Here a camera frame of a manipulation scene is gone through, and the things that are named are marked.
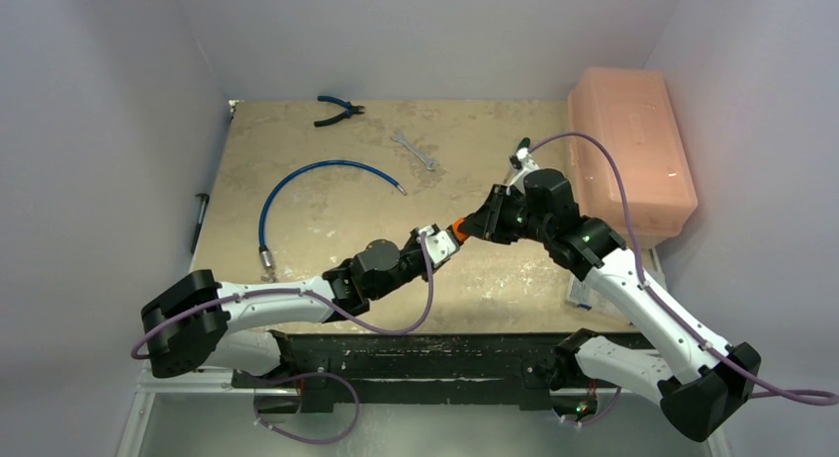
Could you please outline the orange black padlock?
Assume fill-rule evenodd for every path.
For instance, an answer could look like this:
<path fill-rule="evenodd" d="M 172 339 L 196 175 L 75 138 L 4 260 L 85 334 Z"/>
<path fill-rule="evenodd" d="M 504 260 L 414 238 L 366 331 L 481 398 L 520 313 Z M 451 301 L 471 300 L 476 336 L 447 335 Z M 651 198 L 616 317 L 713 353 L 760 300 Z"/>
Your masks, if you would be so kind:
<path fill-rule="evenodd" d="M 449 227 L 453 236 L 456 238 L 459 244 L 463 244 L 469 238 L 469 234 L 461 230 L 461 226 L 463 225 L 464 221 L 464 218 L 460 218 L 454 221 Z"/>

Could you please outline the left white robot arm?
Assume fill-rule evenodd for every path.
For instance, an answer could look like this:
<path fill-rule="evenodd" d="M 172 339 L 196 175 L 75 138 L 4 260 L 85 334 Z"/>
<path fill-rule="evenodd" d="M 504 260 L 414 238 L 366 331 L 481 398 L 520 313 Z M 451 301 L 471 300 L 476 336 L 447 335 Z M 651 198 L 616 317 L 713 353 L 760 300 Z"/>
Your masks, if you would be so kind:
<path fill-rule="evenodd" d="M 433 303 L 434 273 L 459 251 L 449 229 L 416 228 L 403 247 L 377 239 L 336 267 L 310 279 L 287 283 L 220 282 L 212 270 L 195 270 L 140 310 L 144 334 L 131 350 L 147 360 L 156 378 L 172 378 L 209 365 L 259 376 L 281 387 L 294 377 L 295 360 L 278 337 L 258 327 L 290 322 L 350 321 L 366 330 L 396 336 L 418 329 Z M 420 317 L 390 329 L 362 319 L 372 302 L 417 278 L 429 289 Z"/>

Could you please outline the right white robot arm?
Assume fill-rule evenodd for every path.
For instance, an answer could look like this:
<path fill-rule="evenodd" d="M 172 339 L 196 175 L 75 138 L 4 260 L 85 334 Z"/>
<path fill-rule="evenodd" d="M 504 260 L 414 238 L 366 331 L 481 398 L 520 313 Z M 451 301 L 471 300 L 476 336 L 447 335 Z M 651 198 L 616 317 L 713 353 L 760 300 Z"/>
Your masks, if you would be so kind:
<path fill-rule="evenodd" d="M 658 405 L 680 433 L 696 442 L 707 440 L 749 400 L 754 386 L 736 369 L 757 372 L 760 354 L 746 342 L 732 345 L 702 330 L 645 275 L 616 231 L 580 213 L 560 171 L 536 170 L 519 186 L 493 186 L 485 203 L 455 229 L 498 244 L 540 243 L 555 264 L 616 305 L 658 353 L 626 348 L 582 328 L 556 346 L 546 377 L 551 389 L 586 378 L 609 382 Z"/>

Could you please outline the blue cable lock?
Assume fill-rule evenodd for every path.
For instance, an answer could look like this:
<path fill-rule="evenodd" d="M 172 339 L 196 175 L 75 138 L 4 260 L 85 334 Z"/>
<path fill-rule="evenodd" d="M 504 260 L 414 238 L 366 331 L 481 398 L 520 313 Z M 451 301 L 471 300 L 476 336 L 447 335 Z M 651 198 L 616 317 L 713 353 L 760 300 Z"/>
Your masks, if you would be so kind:
<path fill-rule="evenodd" d="M 392 177 L 391 175 L 385 173 L 384 171 L 382 171 L 378 168 L 375 168 L 371 165 L 368 165 L 368 164 L 365 164 L 365 163 L 362 163 L 362 162 L 358 162 L 358 161 L 345 160 L 345 159 L 320 160 L 320 161 L 316 161 L 316 162 L 304 165 L 304 166 L 292 171 L 291 173 L 289 173 L 288 175 L 283 177 L 273 187 L 273 189 L 270 191 L 270 193 L 268 194 L 268 196 L 266 197 L 266 199 L 265 199 L 265 201 L 262 205 L 260 215 L 258 217 L 258 224 L 257 224 L 258 253 L 259 253 L 260 263 L 261 263 L 261 265 L 262 265 L 262 267 L 263 267 L 263 269 L 266 273 L 274 272 L 275 269 L 276 269 L 271 250 L 268 247 L 267 240 L 266 240 L 266 223 L 267 223 L 268 215 L 269 215 L 269 212 L 270 212 L 270 208 L 271 208 L 276 196 L 292 180 L 296 179 L 297 177 L 301 176 L 302 174 L 313 171 L 313 170 L 316 170 L 316 169 L 319 169 L 319 168 L 332 167 L 332 166 L 341 166 L 341 167 L 345 166 L 345 167 L 358 168 L 358 169 L 364 170 L 366 172 L 372 173 L 372 174 L 376 175 L 377 177 L 385 180 L 387 183 L 389 183 L 394 188 L 396 188 L 403 196 L 408 195 L 407 190 L 404 188 L 404 186 L 398 180 L 396 180 L 394 177 Z"/>

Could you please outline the silver key bunch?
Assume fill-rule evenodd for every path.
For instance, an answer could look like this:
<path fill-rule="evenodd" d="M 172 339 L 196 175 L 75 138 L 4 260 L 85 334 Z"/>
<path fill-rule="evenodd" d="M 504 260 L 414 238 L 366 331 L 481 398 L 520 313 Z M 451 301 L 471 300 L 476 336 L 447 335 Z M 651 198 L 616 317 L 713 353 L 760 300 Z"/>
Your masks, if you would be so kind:
<path fill-rule="evenodd" d="M 273 268 L 265 268 L 263 274 L 260 276 L 263 283 L 274 284 L 278 282 L 276 271 Z"/>

